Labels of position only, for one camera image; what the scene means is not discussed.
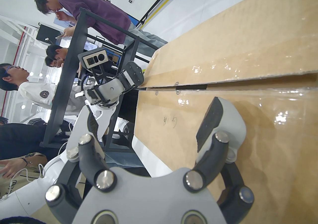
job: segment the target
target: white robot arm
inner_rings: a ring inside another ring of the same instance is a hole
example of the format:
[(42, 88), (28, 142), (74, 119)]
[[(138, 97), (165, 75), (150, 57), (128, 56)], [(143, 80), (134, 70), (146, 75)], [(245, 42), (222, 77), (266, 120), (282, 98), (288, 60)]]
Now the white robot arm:
[(100, 140), (116, 110), (119, 96), (142, 83), (142, 70), (131, 61), (110, 82), (86, 90), (86, 106), (82, 108), (75, 122), (65, 151), (45, 165), (43, 178), (32, 181), (0, 200), (0, 220), (13, 216), (31, 216), (40, 209), (45, 204), (46, 191), (57, 181), (67, 161), (72, 159), (74, 148), (76, 151), (83, 132), (96, 134)]

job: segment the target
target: blue screen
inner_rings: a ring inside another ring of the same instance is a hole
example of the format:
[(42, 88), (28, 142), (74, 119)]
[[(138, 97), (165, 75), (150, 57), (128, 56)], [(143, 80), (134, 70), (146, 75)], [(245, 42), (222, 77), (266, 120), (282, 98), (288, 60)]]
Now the blue screen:
[(133, 24), (136, 26), (136, 24), (138, 24), (138, 20), (134, 19), (132, 16), (128, 16), (130, 18), (130, 20), (133, 22)]

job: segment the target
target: badge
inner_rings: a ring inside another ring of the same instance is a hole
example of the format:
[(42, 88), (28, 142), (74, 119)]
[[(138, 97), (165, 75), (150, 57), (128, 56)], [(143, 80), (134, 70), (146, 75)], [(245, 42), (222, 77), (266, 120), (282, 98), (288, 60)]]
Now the badge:
[(49, 91), (43, 90), (43, 91), (40, 93), (40, 97), (41, 97), (41, 98), (47, 98), (48, 96), (49, 96)]

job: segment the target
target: glasses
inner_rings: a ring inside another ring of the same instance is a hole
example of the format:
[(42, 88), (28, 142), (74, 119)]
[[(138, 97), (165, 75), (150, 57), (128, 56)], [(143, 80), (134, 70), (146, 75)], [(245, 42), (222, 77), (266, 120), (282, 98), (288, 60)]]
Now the glasses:
[(17, 67), (17, 66), (14, 66), (14, 65), (9, 65), (9, 66), (7, 67), (7, 69), (6, 69), (6, 71), (5, 71), (4, 74), (7, 74), (7, 73), (8, 73), (8, 70), (9, 70), (10, 68), (18, 68), (18, 67)]

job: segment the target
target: cardboard flap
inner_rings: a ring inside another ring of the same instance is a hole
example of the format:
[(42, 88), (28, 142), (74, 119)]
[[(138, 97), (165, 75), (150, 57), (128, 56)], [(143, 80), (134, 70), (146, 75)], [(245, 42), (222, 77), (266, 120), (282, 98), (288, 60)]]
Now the cardboard flap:
[(318, 0), (244, 0), (160, 48), (142, 87), (318, 70)]

